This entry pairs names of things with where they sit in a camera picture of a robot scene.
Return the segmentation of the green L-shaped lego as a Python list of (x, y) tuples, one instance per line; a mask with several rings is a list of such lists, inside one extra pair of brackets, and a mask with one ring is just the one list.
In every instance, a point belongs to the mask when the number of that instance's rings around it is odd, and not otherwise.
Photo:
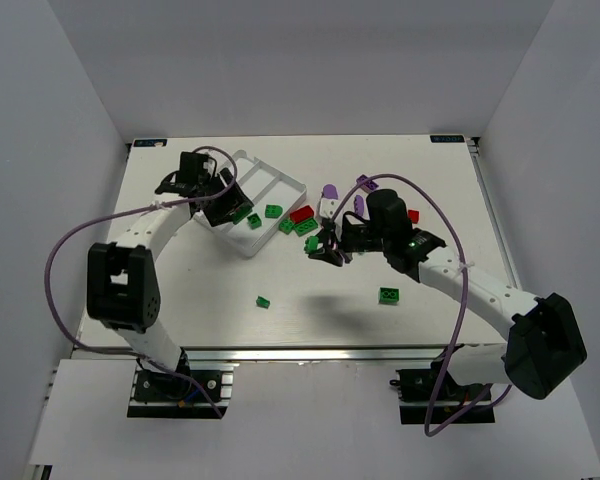
[(241, 209), (239, 209), (232, 217), (232, 223), (234, 225), (238, 224), (239, 222), (241, 222), (245, 217), (247, 217), (252, 211), (252, 208), (249, 206), (245, 206)]

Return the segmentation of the green lego square brick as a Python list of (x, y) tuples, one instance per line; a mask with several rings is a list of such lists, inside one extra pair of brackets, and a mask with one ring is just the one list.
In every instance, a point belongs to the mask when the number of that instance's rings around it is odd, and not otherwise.
[(262, 226), (262, 220), (258, 214), (253, 213), (247, 217), (247, 224), (251, 229), (258, 229)]

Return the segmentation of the green rounded lego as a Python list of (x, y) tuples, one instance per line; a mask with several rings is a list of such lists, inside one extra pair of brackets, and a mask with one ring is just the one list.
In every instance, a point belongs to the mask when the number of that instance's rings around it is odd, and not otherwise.
[(282, 216), (284, 209), (277, 204), (267, 204), (265, 206), (264, 215), (268, 219), (277, 219)]

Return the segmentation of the small green curved lego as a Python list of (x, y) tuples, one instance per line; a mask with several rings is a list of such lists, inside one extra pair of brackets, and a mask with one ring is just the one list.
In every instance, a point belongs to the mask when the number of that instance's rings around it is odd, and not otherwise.
[(265, 308), (265, 309), (267, 309), (267, 308), (269, 307), (269, 305), (270, 305), (270, 301), (269, 301), (269, 300), (267, 300), (267, 299), (266, 299), (266, 298), (264, 298), (264, 297), (258, 296), (258, 297), (256, 298), (256, 305), (257, 305), (258, 307), (260, 307), (260, 308)]

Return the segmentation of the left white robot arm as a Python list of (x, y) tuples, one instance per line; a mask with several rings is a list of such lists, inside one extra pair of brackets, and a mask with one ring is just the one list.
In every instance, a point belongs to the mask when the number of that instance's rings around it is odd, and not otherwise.
[(156, 261), (196, 213), (217, 226), (253, 205), (237, 174), (233, 157), (217, 147), (181, 153), (178, 169), (160, 181), (148, 209), (131, 227), (88, 251), (88, 316), (123, 338), (142, 368), (160, 376), (183, 379), (187, 357), (160, 320)]

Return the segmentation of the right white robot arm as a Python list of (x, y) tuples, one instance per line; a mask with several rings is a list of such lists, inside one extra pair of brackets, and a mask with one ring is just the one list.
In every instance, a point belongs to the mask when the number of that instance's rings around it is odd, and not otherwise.
[(346, 212), (337, 219), (338, 201), (321, 200), (318, 245), (307, 253), (341, 267), (355, 253), (380, 252), (394, 270), (464, 305), (502, 337), (498, 345), (456, 346), (444, 385), (509, 384), (541, 400), (586, 361), (567, 299), (518, 290), (462, 262), (444, 240), (412, 224), (393, 190), (371, 193), (366, 204), (367, 218)]

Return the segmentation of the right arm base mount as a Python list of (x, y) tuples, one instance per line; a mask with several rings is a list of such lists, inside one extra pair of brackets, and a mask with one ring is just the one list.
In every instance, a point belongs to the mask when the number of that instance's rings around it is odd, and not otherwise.
[[(424, 425), (427, 408), (434, 385), (440, 371), (443, 354), (427, 360), (423, 366), (410, 366), (398, 369), (389, 381), (397, 393), (400, 422), (402, 425)], [(484, 389), (482, 384), (458, 385), (446, 373), (435, 406), (431, 424), (438, 426), (457, 411), (472, 402)], [(454, 424), (493, 424), (494, 408), (489, 407), (491, 392), (488, 392), (468, 413), (454, 421)]]

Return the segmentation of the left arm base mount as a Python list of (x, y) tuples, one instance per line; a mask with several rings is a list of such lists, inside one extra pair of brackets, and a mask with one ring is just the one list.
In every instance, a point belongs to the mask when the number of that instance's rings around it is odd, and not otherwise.
[(182, 374), (198, 386), (136, 365), (127, 417), (220, 420), (232, 395), (234, 365), (191, 362)]

